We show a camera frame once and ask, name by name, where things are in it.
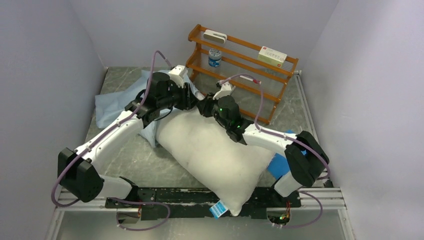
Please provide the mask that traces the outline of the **white pillow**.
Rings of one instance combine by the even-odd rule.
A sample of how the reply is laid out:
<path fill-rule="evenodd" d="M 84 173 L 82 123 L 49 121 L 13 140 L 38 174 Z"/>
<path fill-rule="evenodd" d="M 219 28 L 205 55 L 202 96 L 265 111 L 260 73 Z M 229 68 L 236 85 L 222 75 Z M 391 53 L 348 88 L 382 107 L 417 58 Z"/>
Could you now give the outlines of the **white pillow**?
<path fill-rule="evenodd" d="M 240 214 L 275 154 L 233 142 L 215 119 L 202 116 L 197 107 L 173 110 L 158 122 L 155 137 L 233 216 Z"/>

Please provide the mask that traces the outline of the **light blue pillowcase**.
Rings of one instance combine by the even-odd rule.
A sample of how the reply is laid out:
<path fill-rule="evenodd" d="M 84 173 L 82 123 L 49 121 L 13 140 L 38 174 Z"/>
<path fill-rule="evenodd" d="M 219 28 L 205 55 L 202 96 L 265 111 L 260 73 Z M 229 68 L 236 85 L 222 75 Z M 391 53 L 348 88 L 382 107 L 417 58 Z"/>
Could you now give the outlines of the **light blue pillowcase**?
<path fill-rule="evenodd" d="M 136 98 L 136 95 L 146 88 L 148 77 L 150 76 L 149 70 L 141 70 L 141 77 L 135 81 L 124 91 L 112 92 L 107 94 L 99 94 L 95 96 L 95 114 L 96 114 L 96 125 L 100 129 L 108 127 L 111 123 L 118 118 L 124 108 L 130 101 Z M 200 96 L 201 92 L 195 87 L 188 75 L 185 74 L 183 81 L 190 84 L 192 93 L 199 99 L 202 100 L 204 97 Z M 156 132 L 157 124 L 162 120 L 157 120 L 150 123 L 146 128 L 140 131 L 140 135 L 145 138 L 152 148 L 157 145 Z"/>

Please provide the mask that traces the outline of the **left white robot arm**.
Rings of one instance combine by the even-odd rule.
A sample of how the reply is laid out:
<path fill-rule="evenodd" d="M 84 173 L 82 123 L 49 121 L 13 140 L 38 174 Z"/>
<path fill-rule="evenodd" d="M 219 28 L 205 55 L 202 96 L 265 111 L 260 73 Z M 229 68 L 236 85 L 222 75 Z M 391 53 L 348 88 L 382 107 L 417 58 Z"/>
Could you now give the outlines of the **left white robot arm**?
<path fill-rule="evenodd" d="M 128 138 L 153 124 L 165 109 L 191 110 L 202 94 L 191 82 L 171 72 L 154 72 L 136 97 L 109 126 L 85 144 L 58 154 L 57 185 L 88 203 L 97 197 L 116 198 L 126 208 L 139 200 L 138 186 L 125 177 L 98 173 L 104 161 Z"/>

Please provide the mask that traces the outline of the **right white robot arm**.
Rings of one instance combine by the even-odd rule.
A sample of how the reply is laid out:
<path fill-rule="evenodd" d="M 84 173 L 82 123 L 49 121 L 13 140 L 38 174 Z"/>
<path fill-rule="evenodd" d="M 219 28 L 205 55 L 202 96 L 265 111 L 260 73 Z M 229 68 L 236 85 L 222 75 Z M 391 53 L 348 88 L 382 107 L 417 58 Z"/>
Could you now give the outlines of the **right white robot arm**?
<path fill-rule="evenodd" d="M 308 131 L 296 134 L 261 127 L 243 117 L 239 105 L 229 95 L 219 99 L 207 95 L 196 106 L 203 117 L 214 118 L 233 142 L 261 147 L 286 159 L 288 172 L 277 178 L 269 197 L 275 207 L 287 203 L 292 192 L 312 187 L 328 171 L 330 160 Z"/>

